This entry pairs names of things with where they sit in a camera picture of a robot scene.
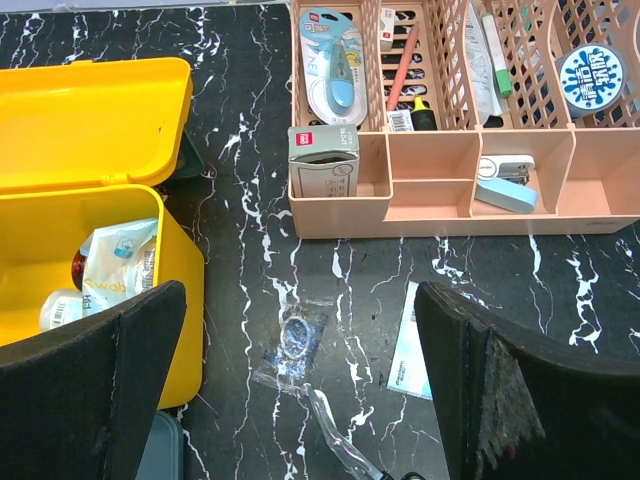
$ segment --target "small white box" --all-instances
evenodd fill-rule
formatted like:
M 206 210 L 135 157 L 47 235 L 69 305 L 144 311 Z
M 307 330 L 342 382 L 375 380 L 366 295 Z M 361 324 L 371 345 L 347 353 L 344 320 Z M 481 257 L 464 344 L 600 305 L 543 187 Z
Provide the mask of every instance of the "small white box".
M 355 197 L 359 166 L 355 125 L 289 128 L 289 172 L 296 198 Z
M 396 11 L 393 8 L 380 9 L 380 51 L 388 52 L 393 45 L 393 27 Z

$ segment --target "yellow box lid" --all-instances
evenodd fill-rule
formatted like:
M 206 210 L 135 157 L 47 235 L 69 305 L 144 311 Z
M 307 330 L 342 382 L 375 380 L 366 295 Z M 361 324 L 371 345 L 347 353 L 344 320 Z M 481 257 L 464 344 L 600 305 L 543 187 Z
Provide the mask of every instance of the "yellow box lid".
M 0 194 L 161 183 L 192 90 L 179 58 L 0 70 Z

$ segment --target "pink plastic organizer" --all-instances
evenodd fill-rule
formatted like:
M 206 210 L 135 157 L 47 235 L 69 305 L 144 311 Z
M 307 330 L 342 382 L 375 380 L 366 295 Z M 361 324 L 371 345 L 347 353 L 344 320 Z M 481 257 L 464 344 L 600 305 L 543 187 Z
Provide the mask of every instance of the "pink plastic organizer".
M 471 0 L 292 0 L 292 124 L 317 122 L 307 104 L 297 23 L 313 6 L 352 16 L 363 34 L 369 115 L 359 133 L 357 197 L 289 199 L 301 238 L 611 233 L 640 218 L 640 55 L 634 0 L 494 0 L 514 93 L 502 127 L 478 123 L 464 48 Z M 398 13 L 394 49 L 379 51 L 378 12 Z M 419 93 L 436 114 L 436 132 L 390 132 L 384 113 L 393 71 L 411 25 L 420 24 L 412 78 L 400 102 Z M 622 97 L 572 122 L 554 61 L 600 42 L 624 56 Z M 529 154 L 527 186 L 539 193 L 530 215 L 474 200 L 481 155 Z

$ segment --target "ziplock bag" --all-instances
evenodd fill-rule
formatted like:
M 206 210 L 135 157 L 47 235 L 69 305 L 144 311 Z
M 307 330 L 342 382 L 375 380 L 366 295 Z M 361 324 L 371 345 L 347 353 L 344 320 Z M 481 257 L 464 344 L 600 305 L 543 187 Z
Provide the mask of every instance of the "ziplock bag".
M 304 396 L 304 383 L 329 319 L 327 307 L 297 304 L 276 328 L 262 364 L 251 379 L 294 396 Z
M 153 286 L 158 219 L 97 228 L 80 247 L 87 261 L 83 316 L 118 305 Z

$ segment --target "desk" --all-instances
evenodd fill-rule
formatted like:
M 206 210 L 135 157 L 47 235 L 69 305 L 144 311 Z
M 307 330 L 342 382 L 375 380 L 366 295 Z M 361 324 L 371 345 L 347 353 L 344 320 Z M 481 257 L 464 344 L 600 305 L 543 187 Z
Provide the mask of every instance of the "desk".
M 159 187 L 207 262 L 205 380 L 173 412 L 186 429 L 187 480 L 350 478 L 306 401 L 248 381 L 293 291 L 334 313 L 312 383 L 342 432 L 396 478 L 447 478 L 433 404 L 385 388 L 409 280 L 453 284 L 576 350 L 640 360 L 633 228 L 300 242 L 285 189 L 290 54 L 285 5 L 0 15 L 3 68 L 166 55 L 193 66 L 188 128 L 208 167 Z

